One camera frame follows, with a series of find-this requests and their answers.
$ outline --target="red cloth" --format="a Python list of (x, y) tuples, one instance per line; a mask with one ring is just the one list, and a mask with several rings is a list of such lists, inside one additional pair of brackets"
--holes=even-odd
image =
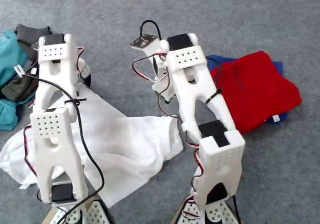
[[(215, 80), (218, 68), (210, 74)], [(282, 77), (263, 51), (222, 65), (217, 87), (222, 88), (236, 128), (249, 132), (265, 119), (301, 103), (297, 87)]]

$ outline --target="teal cloth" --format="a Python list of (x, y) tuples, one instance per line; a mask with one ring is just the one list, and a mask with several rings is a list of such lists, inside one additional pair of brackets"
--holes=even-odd
[(27, 54), (17, 42), (17, 35), (13, 31), (0, 31), (0, 88), (8, 83), (15, 75), (14, 67), (22, 67), (27, 61)]
[(12, 131), (18, 124), (16, 107), (29, 102), (34, 96), (33, 93), (26, 100), (17, 103), (0, 99), (0, 130)]

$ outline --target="white cloth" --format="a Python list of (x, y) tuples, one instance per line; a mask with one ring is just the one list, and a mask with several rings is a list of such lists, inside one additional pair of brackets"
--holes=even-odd
[[(78, 98), (87, 98), (79, 106), (85, 142), (103, 171), (105, 187), (99, 192), (108, 207), (144, 185), (169, 160), (183, 149), (177, 121), (171, 117), (126, 117), (83, 84), (77, 84)], [(60, 98), (51, 107), (64, 106)], [(72, 123), (74, 143), (85, 164), (84, 173), (97, 189), (101, 178), (89, 160), (79, 135), (78, 122)], [(34, 141), (26, 132), (28, 159), (33, 163)], [(0, 168), (21, 184), (37, 179), (24, 161), (23, 130), (13, 135), (0, 152)], [(56, 167), (52, 178), (63, 173)]]

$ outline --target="gray carpet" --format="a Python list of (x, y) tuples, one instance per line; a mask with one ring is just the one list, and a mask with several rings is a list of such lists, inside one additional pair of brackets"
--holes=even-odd
[[(239, 57), (262, 49), (283, 61), (284, 76), (303, 102), (286, 122), (245, 135), (239, 212), (248, 224), (320, 223), (320, 0), (0, 0), (0, 7), (2, 30), (23, 23), (73, 34), (85, 47), (93, 91), (128, 116), (161, 115), (151, 84), (131, 70), (143, 54), (129, 43), (144, 19), (158, 22), (163, 37), (196, 33), (205, 54)], [(151, 25), (145, 31), (156, 32)], [(177, 114), (177, 100), (166, 109)], [(28, 112), (19, 110), (13, 132), (0, 132), (0, 147), (29, 122)], [(199, 105), (200, 123), (212, 117), (207, 114)], [(195, 169), (186, 147), (111, 208), (116, 223), (167, 224), (188, 195)], [(0, 223), (39, 223), (49, 206), (37, 202), (36, 187), (19, 190), (3, 171), (0, 179)]]

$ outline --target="black zip tie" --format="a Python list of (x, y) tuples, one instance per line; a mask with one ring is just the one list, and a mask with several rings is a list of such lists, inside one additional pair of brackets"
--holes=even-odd
[(222, 92), (222, 88), (218, 88), (216, 92), (210, 98), (207, 99), (205, 104), (207, 105), (214, 97), (216, 97), (218, 94), (221, 94), (221, 92)]
[(64, 102), (64, 104), (66, 104), (66, 103), (74, 103), (76, 106), (79, 106), (80, 105), (80, 102), (82, 102), (82, 101), (86, 101), (87, 99), (86, 98), (80, 98), (80, 99), (73, 99), (73, 100), (66, 100), (65, 102)]

